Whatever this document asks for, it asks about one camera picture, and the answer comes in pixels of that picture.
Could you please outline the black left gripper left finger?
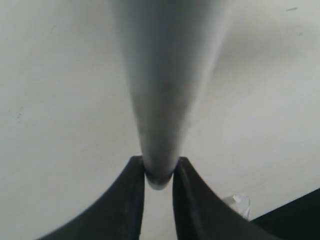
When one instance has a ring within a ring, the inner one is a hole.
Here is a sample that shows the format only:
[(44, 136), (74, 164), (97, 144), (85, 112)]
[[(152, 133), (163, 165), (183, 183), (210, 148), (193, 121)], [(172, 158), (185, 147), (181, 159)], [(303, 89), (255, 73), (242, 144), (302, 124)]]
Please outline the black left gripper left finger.
[(73, 220), (44, 240), (138, 240), (145, 200), (145, 169), (133, 156), (109, 189)]

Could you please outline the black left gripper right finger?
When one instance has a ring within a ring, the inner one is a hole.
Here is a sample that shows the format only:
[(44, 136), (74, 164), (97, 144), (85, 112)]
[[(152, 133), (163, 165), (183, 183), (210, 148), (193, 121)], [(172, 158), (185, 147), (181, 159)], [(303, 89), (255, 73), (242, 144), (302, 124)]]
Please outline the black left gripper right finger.
[(224, 203), (186, 157), (173, 173), (172, 204), (179, 240), (276, 239)]

